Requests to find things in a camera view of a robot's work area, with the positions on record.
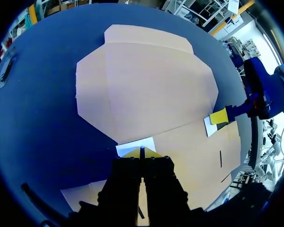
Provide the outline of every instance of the white paper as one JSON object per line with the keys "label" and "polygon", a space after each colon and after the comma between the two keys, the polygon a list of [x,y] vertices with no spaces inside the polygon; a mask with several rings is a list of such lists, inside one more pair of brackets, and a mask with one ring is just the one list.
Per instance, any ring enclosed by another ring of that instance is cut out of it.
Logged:
{"label": "white paper", "polygon": [[239,12],[239,0],[229,0],[227,9],[237,15]]}
{"label": "white paper", "polygon": [[210,137],[216,131],[218,131],[217,125],[211,124],[209,116],[204,118],[204,124],[205,124],[205,128],[206,128],[207,137]]}
{"label": "white paper", "polygon": [[140,147],[147,147],[150,150],[156,152],[155,143],[152,137],[148,137],[142,140],[136,140],[130,143],[121,144],[116,146],[115,148],[117,149],[118,156],[122,157],[127,153],[131,152],[132,150]]}

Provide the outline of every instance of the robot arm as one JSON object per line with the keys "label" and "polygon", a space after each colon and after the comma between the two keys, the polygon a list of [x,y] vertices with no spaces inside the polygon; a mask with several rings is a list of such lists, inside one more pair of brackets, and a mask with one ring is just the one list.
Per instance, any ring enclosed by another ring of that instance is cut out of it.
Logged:
{"label": "robot arm", "polygon": [[284,112],[284,64],[278,66],[273,75],[269,75],[260,59],[255,57],[244,62],[244,71],[246,101],[240,106],[226,106],[211,114],[212,124],[232,122],[242,114],[264,120]]}

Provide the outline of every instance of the blue table surface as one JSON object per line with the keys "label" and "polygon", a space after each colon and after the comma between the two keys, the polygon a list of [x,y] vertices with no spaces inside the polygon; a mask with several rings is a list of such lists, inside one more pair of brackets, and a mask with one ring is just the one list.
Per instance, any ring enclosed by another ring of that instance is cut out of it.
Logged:
{"label": "blue table surface", "polygon": [[[44,217],[28,202],[20,189],[22,183],[67,215],[71,209],[60,189],[103,180],[110,173],[117,143],[78,116],[75,72],[80,59],[103,45],[104,31],[112,24],[145,26],[185,37],[195,55],[213,71],[219,89],[214,110],[240,105],[246,99],[220,43],[164,11],[94,4],[38,22],[12,44],[18,58],[6,86],[0,88],[0,171],[15,198],[37,221]],[[236,120],[243,161],[251,144],[251,124],[246,115]]]}

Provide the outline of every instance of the cardboard sheet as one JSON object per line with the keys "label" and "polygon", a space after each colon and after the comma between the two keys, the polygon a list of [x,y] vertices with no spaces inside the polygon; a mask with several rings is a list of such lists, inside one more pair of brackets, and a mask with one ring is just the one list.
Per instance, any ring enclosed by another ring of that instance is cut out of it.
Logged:
{"label": "cardboard sheet", "polygon": [[113,138],[115,128],[109,105],[104,59],[104,48],[99,47],[77,63],[77,109],[84,120]]}
{"label": "cardboard sheet", "polygon": [[208,83],[215,81],[212,74],[204,74],[207,66],[194,55],[126,43],[106,44],[105,53],[116,127],[113,139],[118,143],[150,137],[212,113],[209,103],[216,96],[209,100],[214,89],[208,89]]}
{"label": "cardboard sheet", "polygon": [[75,212],[80,210],[80,201],[84,201],[93,205],[98,205],[98,193],[102,191],[106,180],[93,182],[81,187],[69,188],[61,190],[67,203]]}
{"label": "cardboard sheet", "polygon": [[207,208],[231,183],[229,173],[240,163],[237,131],[233,122],[207,137],[201,119],[153,137],[157,153],[172,158],[190,209]]}
{"label": "cardboard sheet", "polygon": [[[98,193],[102,191],[105,182],[106,180],[93,182],[81,187],[64,189],[61,190],[61,193],[65,197],[71,209],[75,212],[78,212],[80,210],[80,201],[84,201],[93,205],[98,205]],[[139,206],[145,218],[142,219],[140,215],[138,215],[138,225],[148,226],[149,219],[147,213],[147,197],[144,182],[141,182],[140,184]]]}
{"label": "cardboard sheet", "polygon": [[190,42],[181,36],[148,27],[112,25],[104,32],[105,43],[150,44],[193,54]]}
{"label": "cardboard sheet", "polygon": [[[132,29],[132,35],[123,37],[123,29]],[[142,44],[135,37],[139,32],[145,32],[146,43],[163,34],[173,38],[169,47]],[[173,43],[179,46],[170,48]],[[183,48],[188,48],[187,40],[173,34],[112,26],[106,31],[106,43],[77,64],[78,114],[119,144],[206,117],[218,89],[211,69]]]}

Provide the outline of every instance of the orange beam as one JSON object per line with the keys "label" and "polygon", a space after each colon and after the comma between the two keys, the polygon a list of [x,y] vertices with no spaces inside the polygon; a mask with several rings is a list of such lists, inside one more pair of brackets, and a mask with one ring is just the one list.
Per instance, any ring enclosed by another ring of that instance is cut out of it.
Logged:
{"label": "orange beam", "polygon": [[31,5],[30,7],[28,7],[28,12],[29,12],[29,15],[30,15],[30,19],[32,20],[32,24],[34,25],[35,23],[38,22],[34,4]]}
{"label": "orange beam", "polygon": [[[238,12],[238,15],[240,15],[241,13],[243,13],[245,10],[247,10],[249,7],[251,7],[253,4],[255,4],[255,0],[251,0],[248,3],[246,3],[245,5],[243,5]],[[237,15],[233,15],[231,17],[231,19],[235,19],[237,17]],[[223,22],[222,24],[220,24],[215,30],[213,30],[210,34],[211,35],[215,35],[217,32],[219,32],[222,28],[224,28],[224,26],[227,25],[226,22]]]}

